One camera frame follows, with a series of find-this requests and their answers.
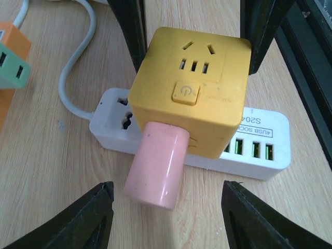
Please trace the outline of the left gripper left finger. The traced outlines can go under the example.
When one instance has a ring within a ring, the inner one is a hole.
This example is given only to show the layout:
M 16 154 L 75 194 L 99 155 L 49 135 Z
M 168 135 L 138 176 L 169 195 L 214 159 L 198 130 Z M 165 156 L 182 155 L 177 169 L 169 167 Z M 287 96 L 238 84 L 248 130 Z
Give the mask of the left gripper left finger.
M 97 184 L 62 212 L 5 248 L 107 248 L 114 183 Z

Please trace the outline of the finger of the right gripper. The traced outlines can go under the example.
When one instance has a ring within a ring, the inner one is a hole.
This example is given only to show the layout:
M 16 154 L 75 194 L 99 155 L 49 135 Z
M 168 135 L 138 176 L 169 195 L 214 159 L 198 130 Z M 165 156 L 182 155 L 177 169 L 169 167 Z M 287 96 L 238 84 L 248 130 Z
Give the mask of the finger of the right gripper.
M 136 71 L 147 52 L 144 0 L 108 0 L 124 35 Z
M 252 46 L 249 74 L 255 74 L 295 0 L 241 0 L 240 37 Z

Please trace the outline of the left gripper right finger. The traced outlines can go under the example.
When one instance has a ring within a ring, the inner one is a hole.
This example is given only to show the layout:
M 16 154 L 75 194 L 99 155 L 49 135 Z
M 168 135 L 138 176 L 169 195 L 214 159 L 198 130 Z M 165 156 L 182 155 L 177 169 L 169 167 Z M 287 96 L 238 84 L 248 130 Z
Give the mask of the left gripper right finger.
M 239 182 L 224 181 L 222 212 L 230 248 L 331 248 Z

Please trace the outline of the white power strip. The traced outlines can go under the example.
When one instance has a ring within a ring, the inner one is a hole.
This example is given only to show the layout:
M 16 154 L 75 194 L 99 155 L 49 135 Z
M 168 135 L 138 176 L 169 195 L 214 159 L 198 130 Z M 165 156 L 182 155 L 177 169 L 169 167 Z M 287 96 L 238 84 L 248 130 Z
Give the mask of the white power strip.
M 89 124 L 105 148 L 135 154 L 142 134 L 128 104 L 128 90 L 104 92 Z M 242 123 L 219 159 L 187 154 L 192 167 L 269 180 L 291 163 L 289 121 L 279 112 L 246 107 Z

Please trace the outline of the pink plug charger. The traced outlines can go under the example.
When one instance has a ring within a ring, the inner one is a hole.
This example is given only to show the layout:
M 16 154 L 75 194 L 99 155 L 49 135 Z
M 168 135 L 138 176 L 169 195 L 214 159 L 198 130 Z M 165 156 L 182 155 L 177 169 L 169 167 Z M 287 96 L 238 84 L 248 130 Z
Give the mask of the pink plug charger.
M 189 138 L 183 128 L 148 122 L 123 192 L 136 201 L 174 209 Z

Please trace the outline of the yellow cube socket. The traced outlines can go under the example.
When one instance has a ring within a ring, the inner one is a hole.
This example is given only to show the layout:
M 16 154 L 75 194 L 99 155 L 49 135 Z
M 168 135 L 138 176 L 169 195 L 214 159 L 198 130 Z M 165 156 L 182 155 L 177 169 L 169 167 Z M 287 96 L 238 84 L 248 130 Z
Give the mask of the yellow cube socket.
M 246 39 L 156 29 L 128 95 L 139 128 L 183 128 L 190 154 L 219 158 L 242 122 L 250 59 Z

